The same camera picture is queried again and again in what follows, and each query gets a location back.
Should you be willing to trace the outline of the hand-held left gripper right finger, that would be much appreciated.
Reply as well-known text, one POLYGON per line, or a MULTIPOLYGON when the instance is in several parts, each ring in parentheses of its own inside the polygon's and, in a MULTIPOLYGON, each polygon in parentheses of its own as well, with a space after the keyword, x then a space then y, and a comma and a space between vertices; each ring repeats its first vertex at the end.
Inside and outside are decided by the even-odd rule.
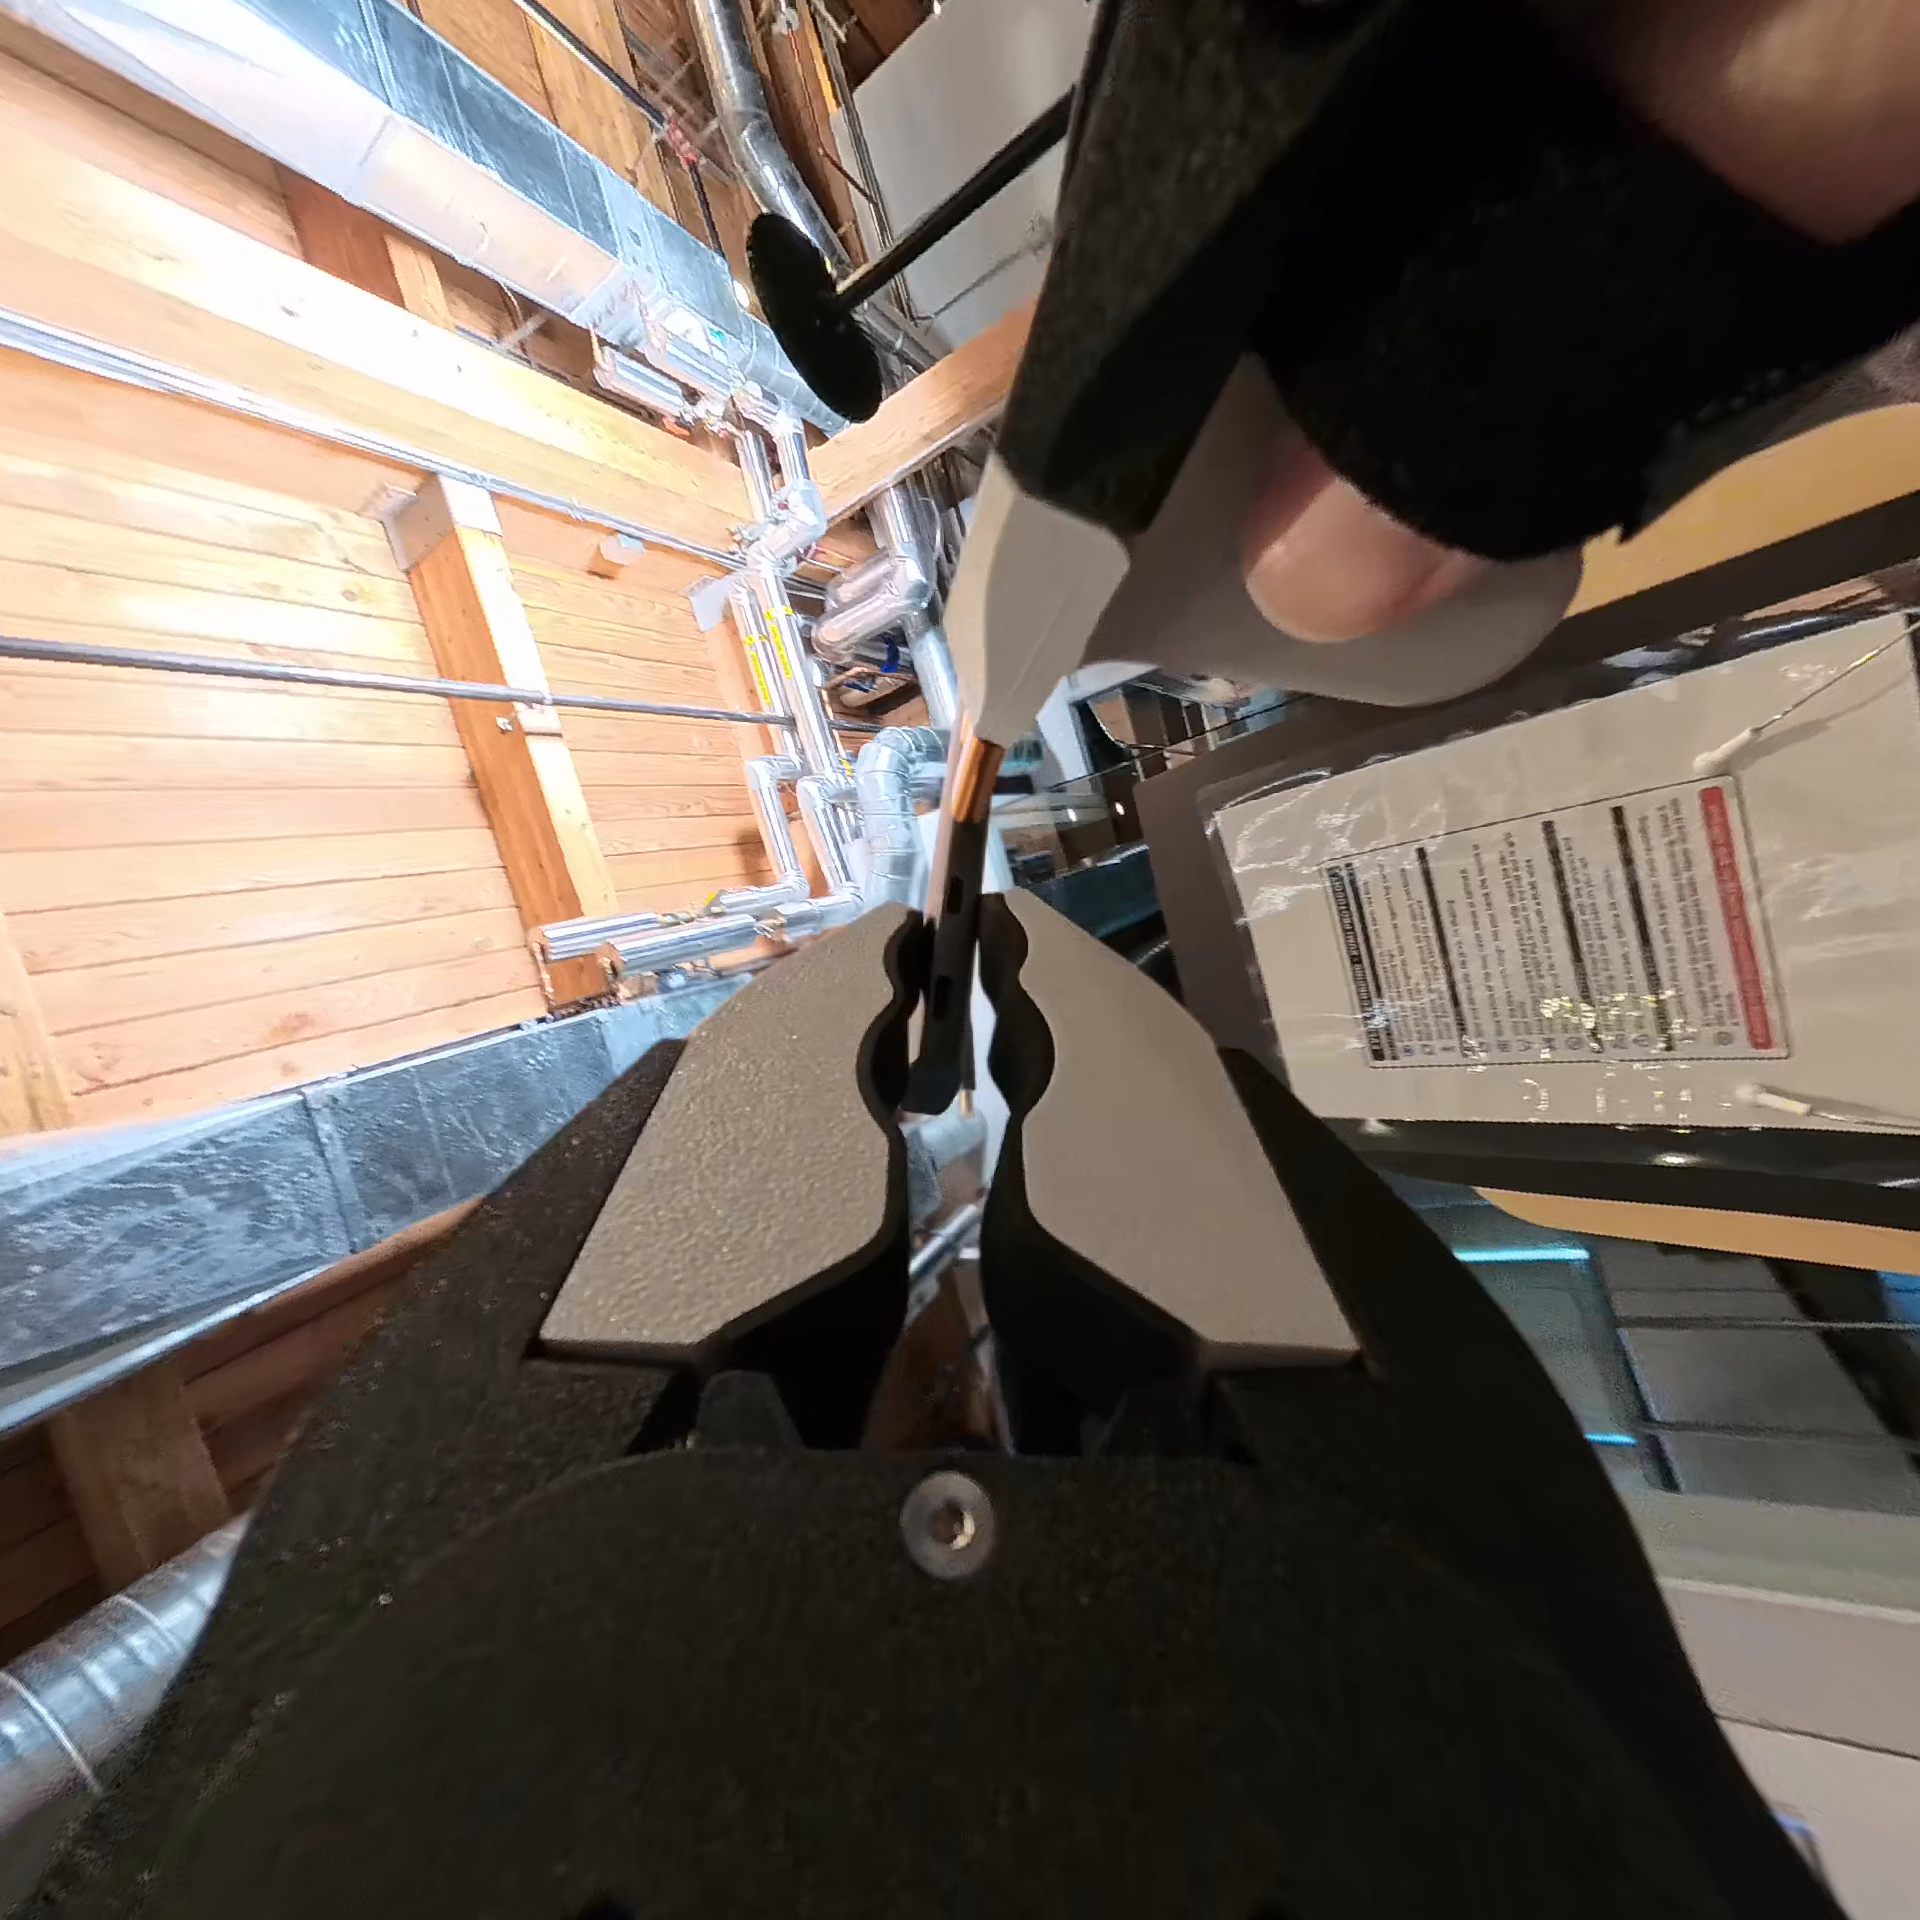
POLYGON ((980 910, 1008 1119, 979 1278, 1008 1448, 1256 1451, 1359 1334, 1207 1031, 1030 894, 980 910))

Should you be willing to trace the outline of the silver rectangular duct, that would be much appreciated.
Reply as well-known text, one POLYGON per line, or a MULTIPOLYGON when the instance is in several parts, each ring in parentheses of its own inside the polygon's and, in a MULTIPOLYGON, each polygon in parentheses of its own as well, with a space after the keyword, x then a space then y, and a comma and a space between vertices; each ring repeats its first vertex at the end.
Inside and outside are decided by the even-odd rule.
POLYGON ((4 3, 74 54, 252 146, 594 338, 660 419, 846 420, 727 260, 405 7, 4 3))

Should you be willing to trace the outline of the grey usb hub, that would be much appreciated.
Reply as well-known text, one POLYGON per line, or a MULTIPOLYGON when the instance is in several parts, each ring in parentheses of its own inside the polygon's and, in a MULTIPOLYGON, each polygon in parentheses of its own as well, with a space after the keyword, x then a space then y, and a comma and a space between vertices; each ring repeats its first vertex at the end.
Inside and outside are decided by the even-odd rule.
POLYGON ((976 1084, 973 988, 979 894, 963 876, 925 923, 918 954, 918 1039, 907 1068, 901 1112, 947 1112, 976 1084))

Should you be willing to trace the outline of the wide round metal duct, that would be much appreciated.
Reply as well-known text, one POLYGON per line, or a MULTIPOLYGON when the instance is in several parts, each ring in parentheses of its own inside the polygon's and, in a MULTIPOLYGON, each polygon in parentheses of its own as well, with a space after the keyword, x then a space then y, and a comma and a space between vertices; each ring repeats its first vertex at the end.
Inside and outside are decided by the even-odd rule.
POLYGON ((4 1848, 104 1795, 207 1631, 250 1522, 213 1528, 4 1663, 4 1848))

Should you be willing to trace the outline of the wooden backed black sign board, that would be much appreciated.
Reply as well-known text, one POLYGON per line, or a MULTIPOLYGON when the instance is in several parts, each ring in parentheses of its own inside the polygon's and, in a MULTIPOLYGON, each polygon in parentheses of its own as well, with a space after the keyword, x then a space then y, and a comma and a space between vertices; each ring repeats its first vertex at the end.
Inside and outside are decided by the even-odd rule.
MULTIPOLYGON (((1622 700, 1632 674, 1660 677, 1661 648, 1709 652, 1741 616, 1832 607, 1850 587, 1914 586, 1917 539, 1916 405, 1832 419, 1768 448, 1647 531, 1639 557, 1610 544, 1573 614, 1487 687, 1426 709, 1293 700, 1262 731, 1211 739, 1138 795, 1171 966, 1213 1043, 1288 1078, 1229 903, 1213 815, 1268 787, 1301 787, 1392 764, 1452 739, 1508 733, 1576 695, 1622 700)), ((1723 1252, 1916 1269, 1916 1147, 1900 1135, 1835 1134, 1773 1144, 1740 1126, 1479 1119, 1335 1124, 1381 1168, 1464 1183, 1543 1228, 1676 1242, 1723 1252)))

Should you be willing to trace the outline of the round spiral metal duct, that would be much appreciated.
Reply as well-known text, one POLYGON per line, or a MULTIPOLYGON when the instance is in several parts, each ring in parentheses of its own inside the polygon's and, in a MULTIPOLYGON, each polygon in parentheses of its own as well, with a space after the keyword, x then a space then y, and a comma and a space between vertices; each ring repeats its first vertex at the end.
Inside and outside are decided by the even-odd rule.
MULTIPOLYGON (((810 194, 797 165, 788 158, 778 133, 751 52, 747 8, 739 3, 690 3, 688 19, 699 44, 699 59, 711 86, 720 131, 739 173, 758 206, 757 218, 763 211, 783 214, 824 253, 837 278, 850 277, 855 270, 847 253, 828 226, 824 213, 810 194)), ((891 290, 883 290, 866 306, 862 324, 877 349, 883 395, 887 394, 887 372, 894 362, 903 364, 909 374, 932 364, 934 349, 930 335, 918 322, 906 316, 891 290)))

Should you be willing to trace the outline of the thin metal conduit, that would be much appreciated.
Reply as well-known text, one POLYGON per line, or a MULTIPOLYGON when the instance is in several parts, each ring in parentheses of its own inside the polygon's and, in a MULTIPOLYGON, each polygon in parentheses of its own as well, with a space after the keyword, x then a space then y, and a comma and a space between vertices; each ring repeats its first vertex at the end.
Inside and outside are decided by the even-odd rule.
POLYGON ((623 695, 613 698, 599 693, 518 687, 499 680, 402 677, 298 663, 263 663, 223 655, 198 655, 138 647, 132 648, 85 639, 20 637, 12 632, 3 635, 3 658, 7 663, 86 666, 164 674, 176 679, 250 680, 282 687, 378 693, 391 698, 436 700, 446 704, 499 704, 515 709, 543 709, 552 714, 618 714, 631 717, 659 717, 690 724, 780 728, 788 733, 795 733, 799 728, 799 722, 787 710, 727 709, 711 704, 660 704, 623 695))

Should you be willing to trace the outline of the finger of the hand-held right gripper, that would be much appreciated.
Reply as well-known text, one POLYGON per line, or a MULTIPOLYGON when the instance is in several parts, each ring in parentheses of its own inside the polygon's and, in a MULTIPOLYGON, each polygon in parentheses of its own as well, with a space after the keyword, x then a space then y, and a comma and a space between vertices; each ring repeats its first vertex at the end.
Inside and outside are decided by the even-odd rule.
POLYGON ((1301 639, 1256 611, 1240 578, 1240 524, 1266 462, 1293 439, 1264 366, 1237 366, 1132 566, 1085 663, 1136 663, 1198 679, 1387 709, 1460 700, 1530 660, 1582 580, 1575 546, 1492 574, 1372 637, 1301 639))
POLYGON ((950 578, 950 668, 979 739, 1029 731, 1074 672, 1126 570, 1123 539, 1029 493, 994 452, 950 578))

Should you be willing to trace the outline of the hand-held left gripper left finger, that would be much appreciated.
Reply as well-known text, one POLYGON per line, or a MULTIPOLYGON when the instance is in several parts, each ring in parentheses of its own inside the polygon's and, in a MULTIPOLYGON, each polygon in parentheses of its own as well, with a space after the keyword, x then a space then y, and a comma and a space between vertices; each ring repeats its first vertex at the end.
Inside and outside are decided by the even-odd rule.
POLYGON ((887 903, 739 989, 684 1044, 536 1344, 767 1376, 802 1445, 855 1448, 906 1326, 898 1104, 922 915, 887 903))

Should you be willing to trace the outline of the foil wrapped rectangular duct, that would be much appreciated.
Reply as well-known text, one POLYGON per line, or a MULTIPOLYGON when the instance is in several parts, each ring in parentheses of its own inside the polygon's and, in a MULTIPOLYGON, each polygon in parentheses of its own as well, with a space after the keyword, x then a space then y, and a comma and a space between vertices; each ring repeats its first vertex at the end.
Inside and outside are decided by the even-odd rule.
POLYGON ((176 1119, 7 1142, 3 1430, 491 1191, 724 997, 708 983, 176 1119))

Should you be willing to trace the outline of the person's right hand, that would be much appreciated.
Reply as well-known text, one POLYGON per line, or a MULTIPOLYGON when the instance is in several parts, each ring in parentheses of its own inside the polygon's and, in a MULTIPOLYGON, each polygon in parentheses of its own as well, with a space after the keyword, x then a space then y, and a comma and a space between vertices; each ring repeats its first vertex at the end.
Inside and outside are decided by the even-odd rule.
MULTIPOLYGON (((1719 181, 1822 244, 1916 200, 1916 3, 1586 4, 1580 52, 1719 181)), ((1296 434, 1240 527, 1262 616, 1344 642, 1421 614, 1492 572, 1426 539, 1296 434)))

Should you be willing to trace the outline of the silver insulated pipe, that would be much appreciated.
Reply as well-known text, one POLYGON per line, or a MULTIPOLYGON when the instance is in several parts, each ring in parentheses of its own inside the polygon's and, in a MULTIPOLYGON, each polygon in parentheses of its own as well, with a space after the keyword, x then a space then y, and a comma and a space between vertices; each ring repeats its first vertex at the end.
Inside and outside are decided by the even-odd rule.
POLYGON ((811 896, 799 883, 767 883, 712 896, 702 907, 674 915, 643 912, 600 918, 570 918, 531 928, 528 946, 541 971, 589 965, 599 973, 656 973, 760 940, 795 940, 846 925, 866 912, 859 887, 844 885, 811 896))
POLYGON ((744 762, 744 779, 771 878, 720 894, 728 915, 750 915, 774 941, 795 941, 858 912, 834 806, 850 789, 823 679, 799 632, 787 572, 824 535, 824 504, 810 474, 804 423, 771 402, 750 402, 734 432, 751 518, 740 526, 740 562, 727 614, 771 750, 744 762))

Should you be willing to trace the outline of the white instruction sheet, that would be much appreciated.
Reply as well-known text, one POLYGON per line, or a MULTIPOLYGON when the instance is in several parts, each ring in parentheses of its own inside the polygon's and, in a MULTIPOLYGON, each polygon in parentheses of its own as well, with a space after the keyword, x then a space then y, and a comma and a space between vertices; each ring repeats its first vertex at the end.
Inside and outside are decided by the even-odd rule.
POLYGON ((1344 1119, 1916 1134, 1916 616, 1213 821, 1296 1094, 1344 1119))

